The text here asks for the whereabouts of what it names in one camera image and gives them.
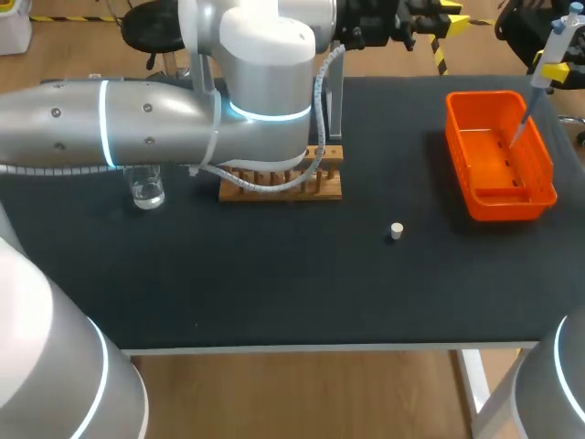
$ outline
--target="wooden test tube rack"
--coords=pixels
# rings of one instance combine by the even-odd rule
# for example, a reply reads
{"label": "wooden test tube rack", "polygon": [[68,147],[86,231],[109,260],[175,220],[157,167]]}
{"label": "wooden test tube rack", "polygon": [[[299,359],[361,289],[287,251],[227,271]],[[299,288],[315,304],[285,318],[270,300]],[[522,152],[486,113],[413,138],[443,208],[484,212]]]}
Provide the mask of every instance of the wooden test tube rack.
{"label": "wooden test tube rack", "polygon": [[[225,168],[236,177],[250,183],[275,186],[297,178],[311,164],[317,146],[307,146],[304,159],[295,169],[284,172],[255,172],[235,168]],[[341,199],[341,175],[339,168],[344,161],[341,145],[325,147],[319,169],[297,187],[275,193],[262,193],[244,190],[222,179],[219,185],[219,201],[326,201]]]}

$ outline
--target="dark gray mat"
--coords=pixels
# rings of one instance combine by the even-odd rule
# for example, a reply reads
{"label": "dark gray mat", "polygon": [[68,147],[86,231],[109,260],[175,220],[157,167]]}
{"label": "dark gray mat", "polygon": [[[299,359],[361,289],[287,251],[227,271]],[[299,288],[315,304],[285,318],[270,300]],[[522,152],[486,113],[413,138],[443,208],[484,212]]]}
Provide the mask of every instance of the dark gray mat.
{"label": "dark gray mat", "polygon": [[537,340],[585,301],[585,178],[543,104],[557,205],[474,223],[445,96],[494,89],[527,79],[347,80],[339,203],[218,204],[214,177],[173,166],[145,214],[120,174],[1,177],[0,199],[33,262],[120,348]]}

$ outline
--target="orange container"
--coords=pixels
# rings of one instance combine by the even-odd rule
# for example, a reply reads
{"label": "orange container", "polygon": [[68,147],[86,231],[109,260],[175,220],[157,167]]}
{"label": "orange container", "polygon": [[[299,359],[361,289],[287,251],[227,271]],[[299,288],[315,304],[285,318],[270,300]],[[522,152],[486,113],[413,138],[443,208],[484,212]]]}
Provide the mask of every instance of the orange container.
{"label": "orange container", "polygon": [[510,148],[525,110],[514,91],[447,96],[447,142],[475,220],[534,220],[557,201],[552,161],[532,118]]}

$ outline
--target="pipette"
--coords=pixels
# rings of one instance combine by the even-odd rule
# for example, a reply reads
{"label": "pipette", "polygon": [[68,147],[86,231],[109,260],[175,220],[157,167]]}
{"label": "pipette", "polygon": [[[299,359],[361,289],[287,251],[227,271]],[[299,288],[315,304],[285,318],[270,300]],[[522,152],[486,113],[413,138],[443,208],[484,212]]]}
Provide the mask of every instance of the pipette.
{"label": "pipette", "polygon": [[536,87],[532,89],[530,93],[530,98],[528,98],[528,106],[526,107],[526,111],[522,114],[522,119],[520,119],[520,124],[516,128],[516,132],[514,133],[514,137],[512,138],[512,142],[510,142],[510,148],[514,146],[518,137],[520,137],[521,133],[524,131],[524,128],[527,126],[528,118],[534,112],[534,109],[537,108],[537,103],[540,99],[540,96],[544,94],[544,89],[537,89]]}
{"label": "pipette", "polygon": [[537,107],[540,97],[544,94],[546,88],[550,87],[550,83],[555,80],[564,82],[569,75],[569,66],[562,62],[565,53],[569,49],[569,45],[575,32],[578,28],[585,26],[585,16],[581,16],[583,5],[581,3],[573,2],[569,5],[569,14],[563,16],[559,20],[552,22],[552,31],[548,36],[547,44],[542,50],[540,60],[530,79],[532,92],[528,98],[528,105],[526,111],[520,119],[520,123],[516,128],[510,148],[518,140],[518,137],[524,131],[528,119]]}

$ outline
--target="floor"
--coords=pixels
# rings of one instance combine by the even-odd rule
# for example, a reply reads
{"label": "floor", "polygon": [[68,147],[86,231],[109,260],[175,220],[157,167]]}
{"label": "floor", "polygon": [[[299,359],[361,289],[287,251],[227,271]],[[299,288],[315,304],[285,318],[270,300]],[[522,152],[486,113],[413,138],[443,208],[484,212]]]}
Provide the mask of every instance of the floor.
{"label": "floor", "polygon": [[[103,0],[33,0],[34,16],[107,16]],[[125,0],[112,0],[122,15]],[[499,0],[466,0],[474,18],[496,18]],[[0,58],[0,92],[62,77],[148,74],[113,23],[36,23],[24,56]],[[427,37],[348,54],[347,76],[437,75]],[[524,74],[490,27],[441,42],[449,72]],[[185,53],[178,64],[186,65]],[[157,60],[154,70],[162,68]],[[557,92],[560,112],[585,115],[583,91]],[[493,388],[514,349],[482,352]],[[446,351],[149,357],[141,371],[151,399],[148,439],[470,437],[452,357]],[[506,431],[502,438],[512,438]]]}

